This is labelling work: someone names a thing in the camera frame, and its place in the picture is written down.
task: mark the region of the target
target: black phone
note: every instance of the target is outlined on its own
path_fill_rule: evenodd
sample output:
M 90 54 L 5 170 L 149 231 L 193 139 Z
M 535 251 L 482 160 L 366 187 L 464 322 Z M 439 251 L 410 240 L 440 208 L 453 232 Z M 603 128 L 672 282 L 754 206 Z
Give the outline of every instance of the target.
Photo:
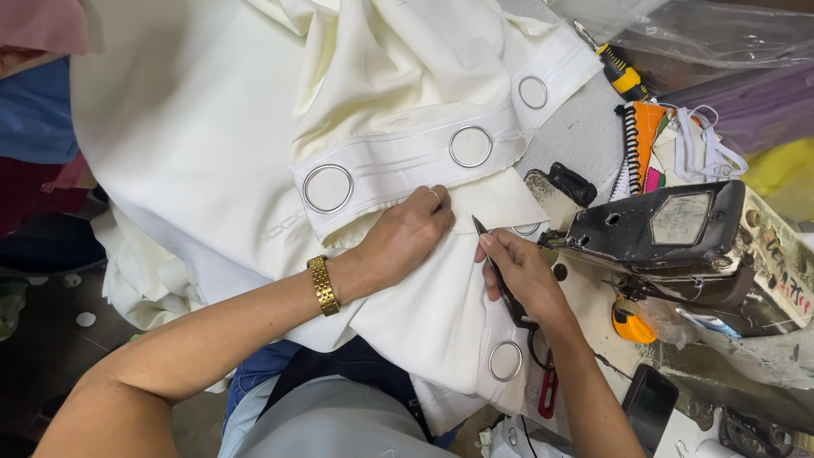
M 639 364 L 622 402 L 633 432 L 645 455 L 656 452 L 678 400 L 678 388 L 647 364 Z

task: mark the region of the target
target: silver grommet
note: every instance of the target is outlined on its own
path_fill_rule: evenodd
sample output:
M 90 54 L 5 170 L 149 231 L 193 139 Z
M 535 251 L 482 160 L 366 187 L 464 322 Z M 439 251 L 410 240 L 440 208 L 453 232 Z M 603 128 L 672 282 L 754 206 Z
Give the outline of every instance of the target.
M 318 208 L 311 201 L 311 199 L 308 196 L 308 185 L 311 183 L 311 180 L 317 175 L 317 173 L 319 173 L 320 171 L 325 170 L 325 169 L 337 169 L 340 172 L 342 172 L 343 174 L 345 174 L 346 177 L 348 177 L 348 195 L 345 196 L 345 199 L 342 200 L 342 203 L 340 203 L 339 205 L 336 205 L 332 209 L 320 209 L 320 208 Z M 311 209 L 313 211 L 317 212 L 317 213 L 332 214 L 335 211 L 338 211 L 339 209 L 344 207 L 345 204 L 347 204 L 349 200 L 351 200 L 351 194 L 353 194 L 353 177 L 351 177 L 351 174 L 344 167 L 342 167 L 340 165 L 336 165 L 336 164 L 320 165 L 316 169 L 311 170 L 311 172 L 309 172 L 309 174 L 305 177 L 305 183 L 303 184 L 303 198 L 305 198 L 305 203 L 308 204 L 308 206 L 311 207 Z
M 517 363 L 517 368 L 514 370 L 514 372 L 511 374 L 511 376 L 506 377 L 506 378 L 500 378 L 495 374 L 494 369 L 492 369 L 492 358 L 495 357 L 495 351 L 497 351 L 498 348 L 500 348 L 500 347 L 502 347 L 504 345 L 511 345 L 511 346 L 514 347 L 515 350 L 517 350 L 517 355 L 518 355 L 519 361 Z M 520 350 L 520 347 L 516 343 L 514 343 L 512 341 L 503 341 L 503 342 L 495 345 L 495 348 L 492 348 L 492 353 L 489 355 L 489 373 L 492 374 L 492 377 L 494 377 L 495 380 L 497 380 L 497 381 L 511 381 L 511 379 L 515 378 L 517 376 L 517 374 L 520 373 L 520 368 L 522 368 L 522 367 L 523 367 L 523 352 Z
M 455 141 L 455 137 L 457 137 L 458 134 L 460 134 L 462 131 L 467 130 L 467 129 L 479 130 L 479 131 L 483 132 L 486 135 L 486 138 L 489 140 L 489 149 L 486 151 L 486 154 L 484 155 L 484 158 L 481 159 L 480 161 L 478 161 L 475 164 L 465 164 L 465 163 L 461 162 L 461 160 L 458 159 L 455 156 L 455 151 L 453 150 L 453 142 Z M 455 133 L 453 134 L 453 136 L 449 139 L 449 146 L 448 146 L 449 155 L 453 158 L 453 161 L 455 161 L 461 167 L 477 167 L 478 165 L 481 165 L 484 162 L 486 162 L 486 160 L 489 158 L 489 155 L 492 154 L 492 146 L 494 146 L 494 144 L 495 144 L 495 142 L 492 139 L 492 136 L 483 127 L 481 127 L 481 126 L 463 126 L 462 128 L 456 130 Z
M 527 88 L 525 95 L 523 94 L 524 85 Z M 520 99 L 523 103 L 532 110 L 543 108 L 545 103 L 549 101 L 549 90 L 545 88 L 545 83 L 533 75 L 528 75 L 520 80 L 520 83 L 517 85 L 517 91 L 520 93 Z
M 518 231 L 515 226 L 512 226 L 511 230 L 514 231 L 514 233 L 517 234 L 518 236 L 530 236 L 531 234 L 537 232 L 537 229 L 539 229 L 539 228 L 540 228 L 540 224 L 537 223 L 532 227 L 532 229 L 530 231 L 521 232 L 521 231 Z

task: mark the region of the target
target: finger ring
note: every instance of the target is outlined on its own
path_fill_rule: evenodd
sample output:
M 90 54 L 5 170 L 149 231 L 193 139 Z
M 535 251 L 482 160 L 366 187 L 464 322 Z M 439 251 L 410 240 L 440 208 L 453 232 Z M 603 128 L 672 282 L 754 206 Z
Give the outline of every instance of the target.
M 435 192 L 435 191 L 433 191 L 433 190 L 431 190 L 431 189 L 430 189 L 430 190 L 428 190 L 428 191 L 425 191 L 425 192 L 424 192 L 424 194 L 426 195 L 428 192 L 432 192 L 433 194 L 435 194 L 435 197 L 436 197 L 436 198 L 438 198 L 438 203 L 439 203 L 439 204 L 441 203 L 441 198 L 440 198 L 440 197 L 438 197 L 438 193 L 437 193 L 437 192 Z

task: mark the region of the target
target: purple fabric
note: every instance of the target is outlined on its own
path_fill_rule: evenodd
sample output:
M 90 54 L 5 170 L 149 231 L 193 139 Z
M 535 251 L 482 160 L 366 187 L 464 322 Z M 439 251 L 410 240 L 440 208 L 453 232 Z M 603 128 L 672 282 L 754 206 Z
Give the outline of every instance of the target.
M 755 78 L 743 86 L 712 95 L 682 98 L 681 93 L 663 102 L 687 108 L 709 105 L 718 112 L 715 132 L 741 153 L 814 135 L 814 65 L 801 65 Z M 715 115 L 703 112 L 710 121 Z
M 0 0 L 0 45 L 84 55 L 85 10 L 78 0 Z

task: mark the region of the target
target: screwdriver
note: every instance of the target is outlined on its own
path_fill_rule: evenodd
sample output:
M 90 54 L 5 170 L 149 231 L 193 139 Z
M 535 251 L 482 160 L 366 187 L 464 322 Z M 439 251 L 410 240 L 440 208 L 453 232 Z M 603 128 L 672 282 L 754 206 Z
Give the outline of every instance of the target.
M 593 38 L 588 35 L 588 30 L 585 30 L 585 27 L 577 20 L 574 20 L 574 28 L 576 32 L 582 35 L 582 38 L 591 45 L 593 50 L 597 52 L 597 55 L 602 58 L 602 62 L 605 64 L 605 76 L 614 89 L 616 89 L 616 92 L 619 92 L 628 102 L 642 102 L 650 98 L 650 95 L 647 93 L 647 87 L 641 83 L 641 77 L 636 73 L 636 70 L 628 65 L 627 62 L 616 57 L 607 43 L 599 46 Z

